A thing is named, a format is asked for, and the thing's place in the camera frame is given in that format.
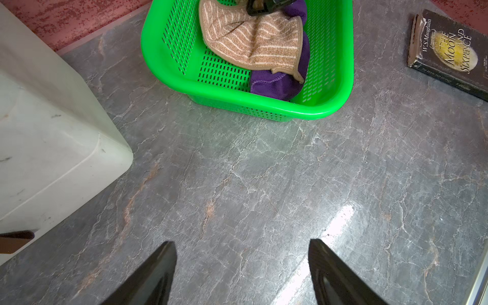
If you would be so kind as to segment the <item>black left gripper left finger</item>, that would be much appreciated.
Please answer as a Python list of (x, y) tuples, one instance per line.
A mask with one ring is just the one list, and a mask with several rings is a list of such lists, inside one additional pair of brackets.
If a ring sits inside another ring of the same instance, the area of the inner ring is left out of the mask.
[(103, 304), (167, 304), (176, 264), (175, 243), (166, 241)]

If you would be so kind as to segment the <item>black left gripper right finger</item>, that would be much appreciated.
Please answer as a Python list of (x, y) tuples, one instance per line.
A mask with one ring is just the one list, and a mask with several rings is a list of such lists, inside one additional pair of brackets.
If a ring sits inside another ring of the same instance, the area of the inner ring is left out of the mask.
[(310, 240), (308, 262), (318, 304), (386, 304), (322, 240)]

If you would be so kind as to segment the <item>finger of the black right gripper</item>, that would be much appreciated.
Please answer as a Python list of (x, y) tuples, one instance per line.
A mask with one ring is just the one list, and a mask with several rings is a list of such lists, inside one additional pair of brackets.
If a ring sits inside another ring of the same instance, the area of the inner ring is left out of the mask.
[(254, 17), (274, 13), (295, 2), (296, 0), (249, 0), (246, 9), (247, 13)]

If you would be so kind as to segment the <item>beige striped dishcloth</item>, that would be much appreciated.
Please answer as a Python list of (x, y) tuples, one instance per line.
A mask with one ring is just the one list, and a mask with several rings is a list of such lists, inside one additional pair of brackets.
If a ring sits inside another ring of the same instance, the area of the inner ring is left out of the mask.
[(299, 61), (304, 38), (300, 16), (282, 11), (252, 17), (246, 1), (226, 6), (200, 1), (198, 15), (206, 46), (229, 63), (250, 71), (282, 72), (304, 83)]

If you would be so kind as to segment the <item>purple dishcloth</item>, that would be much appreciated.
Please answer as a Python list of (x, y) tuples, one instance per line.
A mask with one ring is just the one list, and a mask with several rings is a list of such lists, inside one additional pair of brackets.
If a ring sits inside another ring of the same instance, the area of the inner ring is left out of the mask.
[[(286, 6), (283, 13), (290, 17), (300, 16), (305, 25), (308, 17), (307, 6), (304, 0), (298, 0)], [(310, 63), (310, 41), (306, 33), (303, 34), (302, 53), (298, 71), (306, 79)], [(250, 74), (250, 92), (265, 97), (290, 101), (297, 96), (304, 84), (298, 82), (292, 75), (271, 71), (252, 71)]]

